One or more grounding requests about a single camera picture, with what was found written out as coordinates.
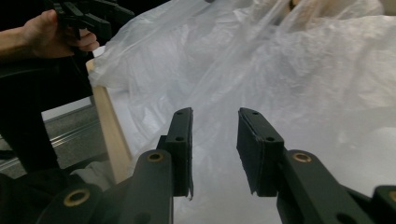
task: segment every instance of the human hand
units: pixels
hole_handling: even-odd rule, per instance
[[[70,28],[59,26],[54,10],[45,11],[26,22],[21,33],[33,57],[61,58],[74,54],[71,47],[82,51],[93,51],[99,47],[96,35],[88,30],[80,30],[81,39],[78,40]]]

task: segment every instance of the gray floor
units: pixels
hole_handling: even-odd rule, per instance
[[[46,128],[61,168],[106,152],[94,105],[48,120]],[[0,139],[0,149],[10,149],[3,139]],[[17,159],[0,161],[0,173],[13,178],[25,174]]]

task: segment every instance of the clear plastic bag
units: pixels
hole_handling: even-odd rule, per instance
[[[371,0],[305,0],[289,14],[288,5],[171,1],[130,21],[95,59],[92,85],[129,92],[135,158],[175,111],[194,110],[195,195],[176,199],[175,223],[280,223],[276,199],[250,195],[235,148],[240,107],[350,188],[396,184],[396,19]]]

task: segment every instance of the person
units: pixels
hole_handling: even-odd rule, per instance
[[[0,32],[0,63],[31,58],[62,58],[74,54],[71,47],[93,51],[99,47],[96,35],[80,30],[78,40],[71,28],[63,29],[55,10],[44,11],[22,27]]]
[[[78,76],[86,73],[84,60],[87,59],[75,60],[70,56],[74,55],[72,48],[93,51],[100,44],[94,33],[79,32],[81,38],[77,39],[71,28],[62,27],[53,9],[42,12],[20,27],[0,31],[0,68],[8,65],[18,68],[19,62],[34,59],[56,59],[60,67],[56,76],[15,77],[0,81],[0,134],[28,173],[59,168],[41,111],[92,94],[88,79],[83,77],[81,81]]]

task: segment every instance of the person's arm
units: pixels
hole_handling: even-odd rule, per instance
[[[0,63],[29,58],[61,58],[73,55],[70,47],[92,51],[99,47],[95,34],[82,30],[77,40],[70,29],[58,26],[54,10],[43,12],[24,26],[0,32]]]

